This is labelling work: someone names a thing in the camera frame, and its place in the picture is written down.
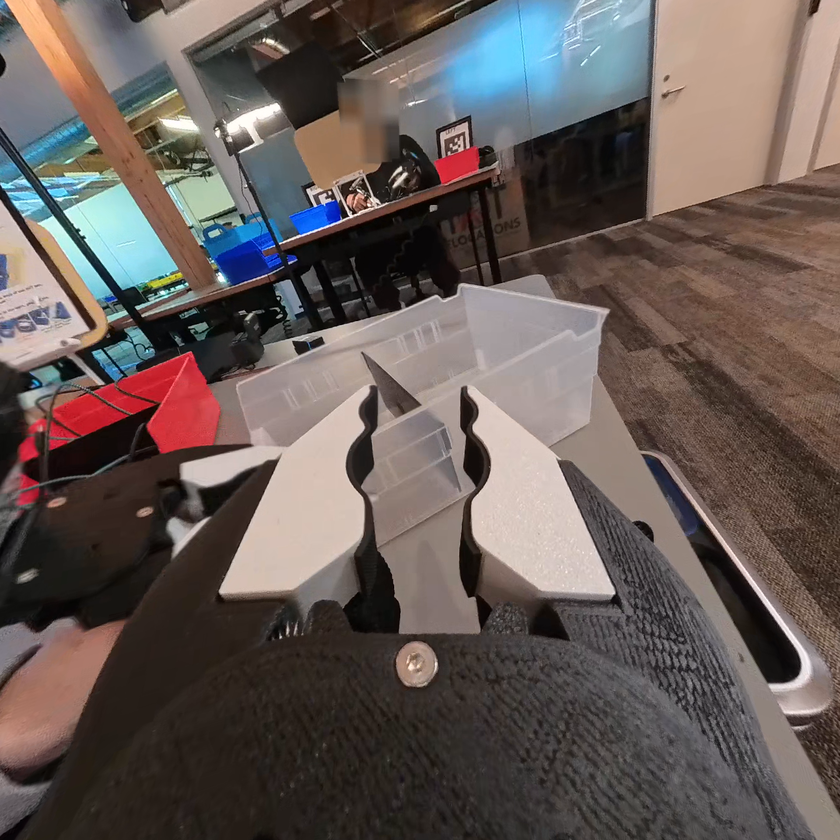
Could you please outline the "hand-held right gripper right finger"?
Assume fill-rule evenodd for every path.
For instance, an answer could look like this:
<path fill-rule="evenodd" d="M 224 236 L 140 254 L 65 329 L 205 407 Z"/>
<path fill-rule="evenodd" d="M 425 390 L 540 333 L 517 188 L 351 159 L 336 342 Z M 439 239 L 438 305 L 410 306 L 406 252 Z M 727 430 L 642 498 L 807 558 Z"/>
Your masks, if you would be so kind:
<path fill-rule="evenodd" d="M 460 580 L 479 625 L 513 604 L 527 621 L 552 602 L 613 602 L 616 589 L 556 454 L 475 386 L 460 390 L 465 500 Z"/>

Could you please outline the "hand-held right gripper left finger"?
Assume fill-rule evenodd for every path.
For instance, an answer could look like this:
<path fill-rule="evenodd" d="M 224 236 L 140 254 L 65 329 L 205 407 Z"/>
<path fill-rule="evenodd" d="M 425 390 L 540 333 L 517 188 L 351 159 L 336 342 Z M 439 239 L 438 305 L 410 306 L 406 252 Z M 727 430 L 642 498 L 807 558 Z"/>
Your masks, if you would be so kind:
<path fill-rule="evenodd" d="M 363 385 L 286 447 L 219 587 L 225 602 L 338 603 L 353 629 L 396 634 L 401 607 L 363 483 L 379 394 Z"/>

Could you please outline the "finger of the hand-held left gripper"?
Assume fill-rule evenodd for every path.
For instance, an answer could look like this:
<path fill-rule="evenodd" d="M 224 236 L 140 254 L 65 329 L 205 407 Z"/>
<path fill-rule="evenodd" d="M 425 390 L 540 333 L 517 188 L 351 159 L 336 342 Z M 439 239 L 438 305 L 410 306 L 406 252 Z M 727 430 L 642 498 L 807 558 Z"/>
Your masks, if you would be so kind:
<path fill-rule="evenodd" d="M 184 503 L 222 506 L 257 468 L 283 452 L 282 446 L 244 446 L 186 461 L 179 467 Z"/>
<path fill-rule="evenodd" d="M 183 549 L 210 521 L 203 518 L 199 521 L 187 521 L 178 517 L 169 518 L 165 524 L 165 531 L 171 538 L 174 549 Z"/>

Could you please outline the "large red plastic bin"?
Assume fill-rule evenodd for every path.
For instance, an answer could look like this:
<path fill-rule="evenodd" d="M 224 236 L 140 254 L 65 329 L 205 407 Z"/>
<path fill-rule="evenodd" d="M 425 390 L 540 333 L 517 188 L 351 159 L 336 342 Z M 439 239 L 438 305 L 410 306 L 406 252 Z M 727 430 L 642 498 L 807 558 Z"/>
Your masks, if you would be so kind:
<path fill-rule="evenodd" d="M 192 353 L 110 385 L 41 397 L 17 451 L 16 507 L 141 456 L 212 445 L 220 407 Z"/>

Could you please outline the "clear plastic bin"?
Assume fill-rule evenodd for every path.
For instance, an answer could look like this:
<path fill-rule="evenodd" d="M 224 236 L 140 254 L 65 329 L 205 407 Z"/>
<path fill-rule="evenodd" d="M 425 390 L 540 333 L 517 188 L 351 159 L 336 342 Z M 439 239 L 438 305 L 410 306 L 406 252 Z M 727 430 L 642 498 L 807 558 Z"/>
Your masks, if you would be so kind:
<path fill-rule="evenodd" d="M 590 421 L 607 310 L 464 285 L 359 322 L 237 384 L 250 440 L 290 446 L 363 386 L 379 395 L 364 482 L 379 544 L 469 494 L 460 390 L 473 385 L 547 446 Z"/>

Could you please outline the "person's left forearm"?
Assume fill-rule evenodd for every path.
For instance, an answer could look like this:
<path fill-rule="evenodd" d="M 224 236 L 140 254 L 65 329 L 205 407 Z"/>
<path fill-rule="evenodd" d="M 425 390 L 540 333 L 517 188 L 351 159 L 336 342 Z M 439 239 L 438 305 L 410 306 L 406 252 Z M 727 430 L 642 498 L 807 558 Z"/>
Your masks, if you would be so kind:
<path fill-rule="evenodd" d="M 36 813 L 53 781 L 60 759 L 23 780 L 1 771 L 1 838 L 16 838 Z"/>

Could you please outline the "person's left hand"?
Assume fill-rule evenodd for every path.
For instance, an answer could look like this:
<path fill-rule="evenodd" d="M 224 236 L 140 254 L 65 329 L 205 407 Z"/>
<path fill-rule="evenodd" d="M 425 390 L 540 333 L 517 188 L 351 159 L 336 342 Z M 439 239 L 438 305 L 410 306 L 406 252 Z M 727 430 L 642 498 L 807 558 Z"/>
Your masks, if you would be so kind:
<path fill-rule="evenodd" d="M 1 767 L 26 781 L 69 748 L 126 619 L 61 628 L 7 679 L 1 695 Z"/>

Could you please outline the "dark-legged work table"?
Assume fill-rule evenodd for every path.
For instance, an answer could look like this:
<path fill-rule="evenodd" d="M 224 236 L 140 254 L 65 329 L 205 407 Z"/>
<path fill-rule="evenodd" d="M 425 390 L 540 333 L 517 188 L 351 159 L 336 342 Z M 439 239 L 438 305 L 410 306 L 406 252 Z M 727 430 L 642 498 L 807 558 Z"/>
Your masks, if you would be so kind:
<path fill-rule="evenodd" d="M 122 340 L 129 330 L 139 330 L 153 350 L 164 351 L 194 343 L 193 327 L 205 323 L 219 332 L 230 331 L 235 321 L 251 312 L 259 315 L 263 329 L 291 315 L 291 292 L 304 312 L 312 307 L 312 295 L 297 264 L 287 269 L 247 280 L 237 285 L 216 283 L 202 290 L 186 290 L 140 308 L 140 320 L 126 311 L 108 324 L 108 337 Z"/>
<path fill-rule="evenodd" d="M 415 228 L 425 224 L 469 214 L 471 197 L 476 196 L 486 244 L 490 284 L 497 285 L 501 283 L 501 269 L 487 194 L 489 189 L 499 184 L 500 177 L 501 168 L 496 162 L 451 182 L 367 209 L 307 234 L 300 234 L 285 241 L 275 240 L 273 246 L 266 248 L 264 252 L 267 256 L 280 258 L 281 275 L 292 281 L 311 328 L 320 329 L 323 327 L 323 321 L 319 309 L 312 302 L 302 280 L 304 271 L 315 270 L 323 299 L 332 314 L 329 326 L 339 326 L 345 324 L 348 317 L 333 281 L 324 267 L 325 260 L 354 259 L 360 247 L 409 235 Z"/>

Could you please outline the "large blue bin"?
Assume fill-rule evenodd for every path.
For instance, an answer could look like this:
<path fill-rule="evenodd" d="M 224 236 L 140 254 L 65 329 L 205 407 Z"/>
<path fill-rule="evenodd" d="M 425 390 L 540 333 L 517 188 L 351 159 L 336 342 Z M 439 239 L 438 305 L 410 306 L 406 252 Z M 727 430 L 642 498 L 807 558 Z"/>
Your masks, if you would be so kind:
<path fill-rule="evenodd" d="M 215 256 L 216 266 L 231 287 L 282 270 L 282 260 L 270 241 L 251 239 Z"/>

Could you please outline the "light blue container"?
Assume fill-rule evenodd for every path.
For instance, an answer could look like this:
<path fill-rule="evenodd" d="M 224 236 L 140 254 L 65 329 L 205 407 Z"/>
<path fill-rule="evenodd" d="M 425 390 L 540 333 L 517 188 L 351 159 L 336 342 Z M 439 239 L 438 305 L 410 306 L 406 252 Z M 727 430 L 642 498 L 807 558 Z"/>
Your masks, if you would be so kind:
<path fill-rule="evenodd" d="M 202 230 L 202 245 L 212 260 L 245 242 L 254 241 L 266 233 L 266 226 L 261 222 L 250 222 L 227 227 L 212 224 Z"/>

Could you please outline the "instruction sign stand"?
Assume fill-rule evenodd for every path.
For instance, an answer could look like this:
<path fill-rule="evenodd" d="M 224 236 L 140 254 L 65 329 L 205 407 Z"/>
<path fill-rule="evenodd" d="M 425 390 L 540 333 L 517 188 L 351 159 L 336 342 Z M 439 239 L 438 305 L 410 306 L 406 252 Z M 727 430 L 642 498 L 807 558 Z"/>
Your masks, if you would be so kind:
<path fill-rule="evenodd" d="M 30 372 L 88 350 L 107 316 L 55 237 L 1 191 L 1 361 Z"/>

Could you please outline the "small blue bin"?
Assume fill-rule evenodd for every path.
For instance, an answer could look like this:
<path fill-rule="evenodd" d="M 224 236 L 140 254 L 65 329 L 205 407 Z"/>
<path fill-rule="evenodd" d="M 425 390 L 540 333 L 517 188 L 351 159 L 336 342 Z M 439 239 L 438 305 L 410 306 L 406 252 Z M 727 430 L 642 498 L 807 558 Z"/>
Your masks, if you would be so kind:
<path fill-rule="evenodd" d="M 341 204 L 335 200 L 310 206 L 304 211 L 292 213 L 290 222 L 299 236 L 314 233 L 342 220 Z"/>

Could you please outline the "silver-framed chair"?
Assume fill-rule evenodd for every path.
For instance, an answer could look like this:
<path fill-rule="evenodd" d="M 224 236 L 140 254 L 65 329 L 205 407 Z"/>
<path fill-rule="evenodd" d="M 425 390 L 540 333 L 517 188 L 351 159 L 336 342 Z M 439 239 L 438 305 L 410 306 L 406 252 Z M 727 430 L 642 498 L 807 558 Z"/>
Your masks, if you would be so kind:
<path fill-rule="evenodd" d="M 640 455 L 786 720 L 796 733 L 813 728 L 834 700 L 823 657 L 676 462 L 655 450 Z"/>

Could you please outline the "tan rounded board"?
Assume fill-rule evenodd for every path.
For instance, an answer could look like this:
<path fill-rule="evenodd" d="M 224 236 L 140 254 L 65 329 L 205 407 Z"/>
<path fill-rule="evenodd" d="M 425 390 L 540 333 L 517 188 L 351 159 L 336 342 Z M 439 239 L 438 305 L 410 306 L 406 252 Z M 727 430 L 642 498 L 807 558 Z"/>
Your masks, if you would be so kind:
<path fill-rule="evenodd" d="M 346 119 L 339 110 L 295 129 L 293 139 L 311 180 L 323 189 L 400 156 L 396 126 Z"/>

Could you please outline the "black light stand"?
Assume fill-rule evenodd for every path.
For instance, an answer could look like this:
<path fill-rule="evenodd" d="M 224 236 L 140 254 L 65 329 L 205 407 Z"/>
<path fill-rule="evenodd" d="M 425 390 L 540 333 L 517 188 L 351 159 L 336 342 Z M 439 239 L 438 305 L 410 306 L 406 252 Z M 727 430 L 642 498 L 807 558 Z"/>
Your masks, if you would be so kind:
<path fill-rule="evenodd" d="M 227 122 L 224 119 L 219 119 L 215 122 L 213 131 L 223 143 L 228 155 L 235 160 L 238 173 L 241 175 L 245 187 L 254 201 L 257 213 L 266 227 L 266 231 L 274 247 L 275 256 L 280 259 L 280 266 L 288 275 L 310 325 L 313 328 L 320 328 L 322 326 L 322 321 L 319 316 L 319 311 L 314 306 L 310 292 L 308 291 L 302 278 L 299 276 L 298 270 L 291 267 L 286 253 L 281 248 L 277 232 L 272 227 L 270 216 L 265 210 L 256 187 L 252 183 L 241 161 L 241 152 L 256 144 L 254 137 L 247 128 L 235 127 L 231 122 Z"/>

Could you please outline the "wooden pillar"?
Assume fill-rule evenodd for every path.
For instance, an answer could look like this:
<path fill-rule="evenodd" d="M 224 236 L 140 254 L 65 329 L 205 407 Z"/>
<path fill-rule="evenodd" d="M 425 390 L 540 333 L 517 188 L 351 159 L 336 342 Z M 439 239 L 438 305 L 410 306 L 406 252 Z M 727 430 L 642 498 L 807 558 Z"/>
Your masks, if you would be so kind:
<path fill-rule="evenodd" d="M 187 284 L 195 291 L 212 286 L 216 275 L 211 263 L 58 4 L 10 1 L 8 5 Z"/>

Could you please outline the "small red bin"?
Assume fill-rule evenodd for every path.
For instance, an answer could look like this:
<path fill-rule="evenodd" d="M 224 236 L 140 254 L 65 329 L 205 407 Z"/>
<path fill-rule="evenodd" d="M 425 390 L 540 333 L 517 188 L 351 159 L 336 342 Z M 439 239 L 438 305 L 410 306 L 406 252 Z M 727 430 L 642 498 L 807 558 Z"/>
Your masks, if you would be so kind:
<path fill-rule="evenodd" d="M 479 171 L 480 149 L 471 146 L 441 157 L 434 162 L 434 167 L 442 185 L 461 180 Z"/>

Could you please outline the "black display panel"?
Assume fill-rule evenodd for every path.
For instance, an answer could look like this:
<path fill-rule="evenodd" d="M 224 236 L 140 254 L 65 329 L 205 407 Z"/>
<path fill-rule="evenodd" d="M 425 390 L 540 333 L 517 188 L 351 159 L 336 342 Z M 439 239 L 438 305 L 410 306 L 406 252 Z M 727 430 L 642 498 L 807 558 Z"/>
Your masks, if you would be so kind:
<path fill-rule="evenodd" d="M 317 43 L 295 49 L 255 75 L 295 130 L 339 109 L 343 75 L 329 53 Z"/>

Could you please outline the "white door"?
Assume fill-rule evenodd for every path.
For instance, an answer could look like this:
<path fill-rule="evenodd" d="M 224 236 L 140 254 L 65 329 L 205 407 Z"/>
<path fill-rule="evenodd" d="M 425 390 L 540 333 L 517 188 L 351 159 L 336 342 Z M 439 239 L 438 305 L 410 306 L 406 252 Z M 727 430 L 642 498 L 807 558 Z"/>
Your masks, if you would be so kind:
<path fill-rule="evenodd" d="M 767 182 L 805 6 L 656 2 L 648 218 Z"/>

